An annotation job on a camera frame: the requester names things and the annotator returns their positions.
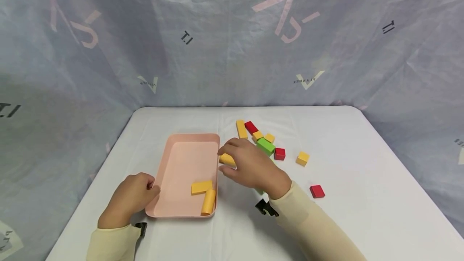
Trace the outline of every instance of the white tablecloth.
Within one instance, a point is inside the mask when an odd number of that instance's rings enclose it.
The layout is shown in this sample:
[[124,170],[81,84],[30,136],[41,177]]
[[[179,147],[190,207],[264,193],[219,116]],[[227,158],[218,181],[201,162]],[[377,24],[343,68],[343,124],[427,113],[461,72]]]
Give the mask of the white tablecloth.
[[[235,121],[251,120],[275,136],[286,159],[275,161],[304,188],[320,184],[315,200],[368,260],[463,261],[464,240],[363,114],[349,106],[265,108],[141,108],[134,113],[48,256],[82,261],[97,220],[128,174],[156,175],[173,133],[236,137]],[[306,167],[295,159],[311,157]],[[260,196],[220,174],[216,214],[206,220],[147,221],[137,261],[303,260],[297,246],[254,205]]]

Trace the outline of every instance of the hand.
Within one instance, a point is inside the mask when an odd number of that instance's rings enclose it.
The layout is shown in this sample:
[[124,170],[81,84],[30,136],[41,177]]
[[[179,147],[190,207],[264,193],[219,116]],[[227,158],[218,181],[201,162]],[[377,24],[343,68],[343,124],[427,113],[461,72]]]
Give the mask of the hand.
[[146,173],[129,175],[119,184],[110,203],[98,220],[98,228],[122,228],[130,224],[131,216],[143,210],[159,193],[153,186],[155,178]]
[[220,166],[219,170],[232,181],[249,188],[263,190],[271,199],[279,199],[291,187],[291,179],[256,145],[247,139],[232,138],[224,144],[218,155],[229,154],[237,169]]

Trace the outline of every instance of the sleeve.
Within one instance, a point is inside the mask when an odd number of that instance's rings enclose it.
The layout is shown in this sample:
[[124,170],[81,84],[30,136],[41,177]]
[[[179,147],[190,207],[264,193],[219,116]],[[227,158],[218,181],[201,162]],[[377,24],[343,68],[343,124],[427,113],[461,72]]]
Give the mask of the sleeve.
[[87,261],[134,261],[140,228],[127,225],[116,229],[96,229],[92,233]]
[[279,213],[278,224],[298,242],[309,260],[366,260],[341,228],[295,182],[283,197],[270,200],[270,204]]

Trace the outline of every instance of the plastic tray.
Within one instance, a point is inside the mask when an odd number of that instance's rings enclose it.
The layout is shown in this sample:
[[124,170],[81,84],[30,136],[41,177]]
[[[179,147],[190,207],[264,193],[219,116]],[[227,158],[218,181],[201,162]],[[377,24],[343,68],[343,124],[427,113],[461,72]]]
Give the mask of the plastic tray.
[[161,193],[145,208],[154,218],[209,218],[202,216],[201,206],[205,194],[192,196],[193,182],[212,180],[217,192],[219,135],[182,134],[171,135],[166,142],[155,185]]

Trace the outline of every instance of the red cube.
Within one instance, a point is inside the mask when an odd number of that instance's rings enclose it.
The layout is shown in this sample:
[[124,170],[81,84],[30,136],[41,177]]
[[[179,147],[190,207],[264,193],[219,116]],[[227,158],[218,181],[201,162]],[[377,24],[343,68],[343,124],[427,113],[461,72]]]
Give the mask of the red cube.
[[256,126],[254,126],[253,123],[251,123],[251,121],[248,121],[247,123],[245,123],[245,128],[248,130],[248,132],[253,135],[253,133],[255,133],[256,131],[258,131],[258,129],[256,128]]
[[275,148],[274,159],[275,160],[284,160],[285,159],[285,149],[284,148]]
[[325,197],[325,193],[320,185],[312,185],[309,187],[309,190],[314,198]]

